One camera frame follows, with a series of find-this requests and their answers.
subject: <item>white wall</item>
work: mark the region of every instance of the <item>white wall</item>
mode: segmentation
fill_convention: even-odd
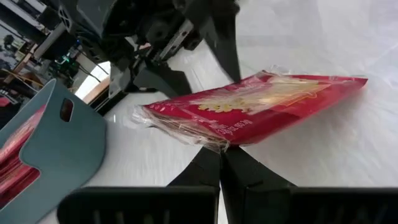
[[[14,33],[18,34],[18,32],[16,30],[14,30],[11,26],[7,25],[5,22],[0,20],[0,24],[2,26],[7,27],[8,29],[10,29],[11,31],[13,31]],[[0,26],[0,42],[2,42],[2,39],[4,38],[4,36],[10,34],[10,32],[8,32],[8,30],[4,29],[3,27]]]
[[[32,16],[30,16],[28,13],[20,9],[15,3],[13,3],[10,0],[0,0],[0,3],[14,11],[16,14],[21,16],[23,19],[25,19],[28,23],[32,24],[35,27],[42,27],[41,24],[39,24]]]
[[[37,0],[25,0],[25,1],[28,2],[31,6],[33,6],[39,12],[43,12],[44,9],[46,8],[45,4],[43,4]]]

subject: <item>red package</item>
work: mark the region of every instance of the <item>red package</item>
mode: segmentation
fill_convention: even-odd
[[[10,101],[6,97],[0,97],[0,107],[7,106]]]
[[[21,193],[40,175],[40,172],[19,160],[19,151],[38,125],[44,106],[33,114],[0,150],[0,208]]]
[[[252,144],[336,103],[367,80],[263,71],[237,84],[144,105],[143,118],[183,141]]]

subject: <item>cable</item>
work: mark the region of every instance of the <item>cable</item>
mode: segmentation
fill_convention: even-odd
[[[80,71],[82,71],[83,73],[95,78],[99,83],[101,83],[101,80],[99,80],[97,77],[95,77],[94,75],[88,73],[87,71],[84,71],[83,69],[81,69],[81,67],[79,67]]]
[[[79,68],[82,69],[84,72],[89,73],[89,71],[85,69],[82,65],[79,65]]]
[[[96,66],[98,66],[102,71],[104,71],[105,74],[109,75],[109,73],[107,71],[105,71],[105,69],[103,69],[101,66],[99,66],[97,63],[95,63],[94,61],[92,61],[92,59],[90,59],[87,54],[85,54],[82,50],[80,50],[78,47],[75,47],[77,51],[79,51],[79,53],[83,54],[88,60],[90,60],[91,62],[93,62]]]
[[[28,78],[24,78],[24,77],[22,77],[22,76],[20,76],[20,75],[14,74],[14,73],[12,73],[12,72],[10,72],[10,71],[7,71],[7,72],[10,73],[11,75],[13,75],[13,76],[14,76],[16,79],[18,79],[19,81],[21,81],[25,86],[28,86],[31,90],[35,91],[35,93],[38,93],[39,91],[35,90],[35,89],[34,89],[33,87],[31,87],[28,83],[26,83],[23,79],[28,80],[28,81],[31,81],[32,83],[35,83],[35,84],[40,85],[41,87],[43,87],[42,84],[39,84],[39,83],[37,83],[37,82],[35,82],[35,81],[33,81],[33,80],[30,80],[30,79],[28,79]]]

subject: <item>red item in basket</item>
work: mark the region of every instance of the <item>red item in basket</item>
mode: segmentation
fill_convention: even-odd
[[[7,106],[10,101],[6,97],[0,97],[0,107]]]
[[[17,129],[0,150],[0,208],[3,208],[40,175],[37,169],[19,160],[19,151],[39,123],[44,108],[44,106],[41,107]]]
[[[259,72],[237,84],[145,105],[144,111],[168,132],[252,144],[336,103],[367,80]]]

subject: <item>plastic wrapped package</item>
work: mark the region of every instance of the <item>plastic wrapped package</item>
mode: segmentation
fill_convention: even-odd
[[[366,78],[276,75],[265,71],[239,83],[133,106],[130,119],[189,144],[214,150],[257,143],[359,90]]]
[[[4,143],[0,150],[0,209],[21,193],[40,175],[22,163],[19,152],[38,125],[45,107],[41,107]]]

